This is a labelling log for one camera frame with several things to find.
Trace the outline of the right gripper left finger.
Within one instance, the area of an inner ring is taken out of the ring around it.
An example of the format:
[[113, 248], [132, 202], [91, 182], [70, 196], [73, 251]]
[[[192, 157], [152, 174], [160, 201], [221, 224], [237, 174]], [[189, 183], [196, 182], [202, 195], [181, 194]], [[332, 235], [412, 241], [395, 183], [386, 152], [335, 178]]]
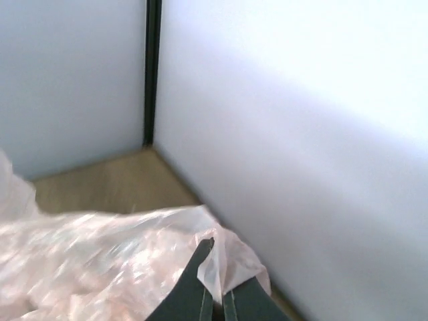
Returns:
[[213, 297], [197, 278], [199, 266], [210, 254], [214, 239], [202, 240], [178, 282], [168, 296], [150, 314], [148, 320], [211, 320]]

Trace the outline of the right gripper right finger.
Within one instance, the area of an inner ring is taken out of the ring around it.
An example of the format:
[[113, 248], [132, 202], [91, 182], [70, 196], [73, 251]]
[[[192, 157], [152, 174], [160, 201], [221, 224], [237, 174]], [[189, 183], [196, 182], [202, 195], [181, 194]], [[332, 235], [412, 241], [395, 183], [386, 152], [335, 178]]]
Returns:
[[225, 320], [290, 320], [256, 277], [223, 296]]

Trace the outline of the pink plastic trash bag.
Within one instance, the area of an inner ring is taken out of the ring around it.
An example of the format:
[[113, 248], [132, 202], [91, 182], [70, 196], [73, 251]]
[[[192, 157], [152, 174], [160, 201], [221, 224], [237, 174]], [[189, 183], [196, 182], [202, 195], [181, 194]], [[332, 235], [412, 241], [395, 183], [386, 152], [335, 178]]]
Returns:
[[214, 304], [254, 277], [270, 295], [266, 267], [205, 206], [51, 216], [1, 157], [2, 320], [147, 320], [211, 238], [197, 278]]

